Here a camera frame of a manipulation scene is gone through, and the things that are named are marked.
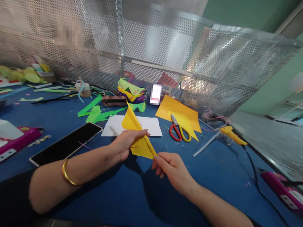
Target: gold bracelet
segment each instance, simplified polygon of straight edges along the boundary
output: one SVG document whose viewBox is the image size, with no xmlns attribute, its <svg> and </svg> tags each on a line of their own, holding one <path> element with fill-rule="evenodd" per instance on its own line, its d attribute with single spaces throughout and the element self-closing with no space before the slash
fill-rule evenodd
<svg viewBox="0 0 303 227">
<path fill-rule="evenodd" d="M 63 164 L 63 167 L 62 167 L 62 174 L 63 174 L 63 177 L 66 181 L 70 182 L 72 185 L 75 185 L 75 186 L 81 186 L 81 184 L 76 184 L 74 183 L 66 174 L 66 171 L 65 171 L 65 167 L 66 167 L 66 163 L 68 162 L 68 159 L 65 160 L 64 164 Z"/>
</svg>

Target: black sleeve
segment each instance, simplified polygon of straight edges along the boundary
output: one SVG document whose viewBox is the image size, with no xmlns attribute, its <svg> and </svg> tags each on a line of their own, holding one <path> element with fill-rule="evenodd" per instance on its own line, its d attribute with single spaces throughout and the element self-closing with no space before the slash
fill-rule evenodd
<svg viewBox="0 0 303 227">
<path fill-rule="evenodd" d="M 262 227 L 261 225 L 259 225 L 257 222 L 255 222 L 253 219 L 251 219 L 250 217 L 248 217 L 250 219 L 250 221 L 252 222 L 254 227 Z"/>
<path fill-rule="evenodd" d="M 28 226 L 40 215 L 29 201 L 29 184 L 36 169 L 0 182 L 0 220 L 2 226 Z"/>
</svg>

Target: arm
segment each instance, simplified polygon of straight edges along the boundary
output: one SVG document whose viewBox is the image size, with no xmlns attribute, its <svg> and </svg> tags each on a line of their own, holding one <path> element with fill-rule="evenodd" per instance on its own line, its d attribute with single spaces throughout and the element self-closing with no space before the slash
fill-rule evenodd
<svg viewBox="0 0 303 227">
<path fill-rule="evenodd" d="M 178 154 L 160 152 L 152 169 L 160 178 L 165 173 L 173 187 L 195 204 L 213 227 L 253 227 L 245 214 L 195 182 Z"/>
<path fill-rule="evenodd" d="M 71 158 L 66 165 L 68 177 L 77 184 L 93 180 L 121 161 L 129 153 L 129 147 L 137 137 L 150 135 L 147 130 L 125 130 L 110 145 Z M 62 175 L 64 160 L 37 168 L 29 186 L 29 200 L 39 214 L 51 210 L 66 197 L 78 190 Z"/>
</svg>

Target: blue table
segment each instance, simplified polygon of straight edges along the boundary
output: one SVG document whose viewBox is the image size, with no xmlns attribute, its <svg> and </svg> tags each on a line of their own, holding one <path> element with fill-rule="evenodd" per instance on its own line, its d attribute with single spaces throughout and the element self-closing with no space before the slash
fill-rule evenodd
<svg viewBox="0 0 303 227">
<path fill-rule="evenodd" d="M 79 128 L 86 117 L 78 118 L 77 112 L 88 105 L 92 99 L 85 98 L 81 103 L 77 97 L 71 101 L 55 101 L 32 105 L 19 102 L 23 97 L 46 99 L 62 94 L 33 92 L 27 89 L 7 97 L 7 107 L 0 111 L 0 119 L 8 120 L 15 126 L 44 128 L 43 136 L 51 135 L 39 145 L 26 147 L 13 157 L 0 164 L 0 181 L 18 173 L 34 168 L 29 158 L 55 141 Z M 135 111 L 137 116 L 155 117 L 156 106 L 147 106 L 144 113 Z M 169 135 L 171 123 L 159 118 L 163 137 L 151 137 L 156 152 L 175 152 L 183 159 L 193 178 L 202 186 L 232 204 L 262 226 L 284 226 L 275 211 L 267 204 L 253 184 L 253 169 L 245 151 L 238 145 L 226 146 L 219 140 L 213 141 L 197 157 L 197 151 L 213 132 L 197 133 L 199 142 L 176 143 Z M 114 138 L 95 136 L 87 145 L 94 149 L 108 145 Z M 247 148 L 256 168 L 273 171 L 259 156 Z M 82 148 L 76 153 L 87 152 Z M 108 224 L 113 226 L 208 226 L 200 211 L 170 185 L 167 178 L 159 179 L 151 170 L 152 160 L 132 154 L 128 159 L 110 169 L 97 179 L 85 184 L 80 190 L 58 205 L 52 212 L 55 218 L 81 222 Z M 260 188 L 274 204 L 290 226 L 302 226 L 303 221 L 288 210 L 276 194 L 259 176 Z"/>
</svg>

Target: metal mesh panel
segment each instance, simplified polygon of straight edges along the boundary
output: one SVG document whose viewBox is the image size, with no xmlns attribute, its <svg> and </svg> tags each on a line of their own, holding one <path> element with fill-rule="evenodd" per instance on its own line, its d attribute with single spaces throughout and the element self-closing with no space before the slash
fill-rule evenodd
<svg viewBox="0 0 303 227">
<path fill-rule="evenodd" d="M 58 77 L 81 76 L 116 90 L 121 68 L 116 8 L 111 0 L 0 1 L 0 63 L 27 67 L 26 59 L 39 55 Z M 56 21 L 81 21 L 84 48 L 57 49 Z"/>
<path fill-rule="evenodd" d="M 83 24 L 83 49 L 55 47 L 57 21 Z M 296 40 L 137 0 L 2 0 L 0 42 L 3 65 L 27 67 L 27 58 L 39 55 L 58 77 L 81 76 L 110 90 L 128 71 L 142 81 L 164 82 L 166 94 L 192 108 L 220 104 L 226 116 L 301 47 Z"/>
</svg>

